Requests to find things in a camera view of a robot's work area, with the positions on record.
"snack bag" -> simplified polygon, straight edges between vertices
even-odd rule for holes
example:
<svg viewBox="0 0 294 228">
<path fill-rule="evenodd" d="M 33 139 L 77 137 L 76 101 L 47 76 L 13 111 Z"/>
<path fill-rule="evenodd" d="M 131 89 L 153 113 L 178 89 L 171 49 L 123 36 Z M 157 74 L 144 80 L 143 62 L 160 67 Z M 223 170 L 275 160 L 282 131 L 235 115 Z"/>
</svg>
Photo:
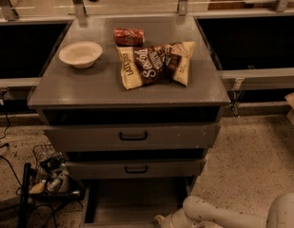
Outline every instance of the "snack bag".
<svg viewBox="0 0 294 228">
<path fill-rule="evenodd" d="M 187 86 L 195 46 L 195 42 L 183 42 L 153 47 L 118 47 L 124 87 L 131 89 L 154 84 L 163 77 Z"/>
<path fill-rule="evenodd" d="M 154 84 L 164 77 L 165 48 L 118 47 L 126 89 Z"/>
<path fill-rule="evenodd" d="M 188 69 L 195 42 L 166 44 L 165 76 L 187 86 Z"/>
</svg>

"black wire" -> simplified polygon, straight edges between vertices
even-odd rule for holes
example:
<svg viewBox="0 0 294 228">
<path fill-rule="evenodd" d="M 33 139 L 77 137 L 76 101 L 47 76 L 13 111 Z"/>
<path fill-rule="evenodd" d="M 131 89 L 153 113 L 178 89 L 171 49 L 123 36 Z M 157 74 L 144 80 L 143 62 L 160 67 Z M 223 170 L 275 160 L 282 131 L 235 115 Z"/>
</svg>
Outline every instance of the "black wire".
<svg viewBox="0 0 294 228">
<path fill-rule="evenodd" d="M 8 142 L 5 142 L 4 144 L 0 145 L 0 148 L 3 148 L 3 147 L 9 147 L 10 144 Z"/>
<path fill-rule="evenodd" d="M 38 208 L 40 208 L 40 207 L 48 207 L 48 208 L 50 208 L 50 210 L 51 210 L 51 215 L 49 216 L 49 218 L 53 218 L 53 223 L 54 223 L 54 227 L 55 228 L 57 228 L 58 227 L 58 225 L 57 225 L 57 220 L 55 219 L 55 215 L 54 215 L 54 210 L 53 210 L 53 208 L 51 207 L 51 205 L 49 205 L 49 204 L 40 204 L 40 205 L 38 205 L 38 206 L 35 206 L 34 208 L 33 208 L 33 210 L 30 212 L 30 214 L 29 214 L 29 216 L 28 216 L 28 218 L 27 218 L 27 227 L 29 227 L 29 219 L 31 218 L 31 216 L 32 216 L 32 213 L 35 211 L 35 210 L 37 210 Z"/>
<path fill-rule="evenodd" d="M 65 207 L 67 207 L 70 203 L 77 201 L 80 205 L 81 208 L 83 209 L 83 204 L 81 203 L 81 201 L 79 200 L 68 200 L 68 201 L 64 201 L 62 204 L 60 204 L 53 213 L 51 213 L 51 215 L 49 216 L 48 220 L 45 222 L 45 224 L 42 226 L 42 228 L 45 228 L 48 225 L 48 222 L 50 220 L 51 217 L 54 217 L 54 214 L 62 209 L 64 209 Z"/>
<path fill-rule="evenodd" d="M 9 117 L 8 117 L 8 115 L 7 115 L 7 112 L 5 112 L 5 117 L 6 117 L 6 121 L 7 121 L 7 127 L 6 127 L 5 130 L 4 130 L 4 135 L 3 135 L 3 137 L 0 137 L 0 140 L 3 140 L 3 139 L 6 138 L 6 131 L 7 131 L 8 128 L 10 128 L 10 119 L 9 119 Z"/>
<path fill-rule="evenodd" d="M 16 176 L 16 173 L 15 173 L 15 171 L 14 171 L 14 169 L 13 169 L 13 167 L 12 167 L 10 161 L 8 161 L 5 157 L 3 157 L 3 156 L 1 156 L 1 155 L 0 155 L 0 158 L 2 158 L 3 160 L 5 160 L 5 161 L 8 163 L 8 165 L 10 166 L 11 171 L 13 172 L 14 177 L 16 178 L 17 182 L 19 182 L 19 185 L 22 186 L 21 181 L 20 181 L 20 180 L 18 179 L 18 177 Z"/>
</svg>

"metal frame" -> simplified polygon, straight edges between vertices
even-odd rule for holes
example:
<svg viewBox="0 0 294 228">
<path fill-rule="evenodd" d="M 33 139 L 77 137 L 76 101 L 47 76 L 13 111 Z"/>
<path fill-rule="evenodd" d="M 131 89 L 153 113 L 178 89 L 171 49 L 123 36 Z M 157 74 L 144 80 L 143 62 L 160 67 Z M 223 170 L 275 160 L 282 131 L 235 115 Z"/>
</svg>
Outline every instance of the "metal frame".
<svg viewBox="0 0 294 228">
<path fill-rule="evenodd" d="M 6 20 L 16 20 L 18 18 L 18 13 L 11 4 L 10 0 L 0 0 L 0 6 Z"/>
<path fill-rule="evenodd" d="M 85 24 L 87 22 L 86 16 L 87 16 L 87 11 L 84 6 L 83 0 L 72 0 L 75 14 L 77 19 L 79 20 L 80 24 Z"/>
<path fill-rule="evenodd" d="M 230 86 L 239 78 L 245 79 L 244 90 L 294 88 L 294 68 L 221 70 L 218 73 L 228 90 L 232 90 Z"/>
<path fill-rule="evenodd" d="M 0 79 L 0 88 L 38 86 L 41 78 L 16 78 L 16 79 Z"/>
</svg>

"terrazzo floor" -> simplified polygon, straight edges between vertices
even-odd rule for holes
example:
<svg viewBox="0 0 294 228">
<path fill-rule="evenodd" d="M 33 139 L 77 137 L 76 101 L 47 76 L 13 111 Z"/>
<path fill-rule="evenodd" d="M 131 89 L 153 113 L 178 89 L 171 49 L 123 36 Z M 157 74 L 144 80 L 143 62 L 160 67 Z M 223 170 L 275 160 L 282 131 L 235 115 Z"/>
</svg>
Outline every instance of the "terrazzo floor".
<svg viewBox="0 0 294 228">
<path fill-rule="evenodd" d="M 9 115 L 10 127 L 0 144 L 0 155 L 10 160 L 22 180 L 25 162 L 35 159 L 32 148 L 49 143 L 43 125 L 34 114 Z M 6 118 L 0 115 L 0 137 L 4 136 Z M 248 114 L 240 118 L 225 116 L 217 142 L 206 155 L 206 166 L 197 179 L 192 195 L 221 208 L 267 215 L 271 202 L 280 194 L 294 192 L 294 127 L 286 112 L 269 115 Z M 18 182 L 8 164 L 0 159 L 0 201 L 16 196 Z M 16 227 L 18 210 L 0 213 L 0 227 Z M 42 227 L 50 215 L 40 208 L 29 227 Z M 78 227 L 82 215 L 80 203 L 56 213 L 58 227 Z M 47 227 L 54 227 L 52 219 Z M 219 228 L 207 222 L 205 228 Z"/>
</svg>

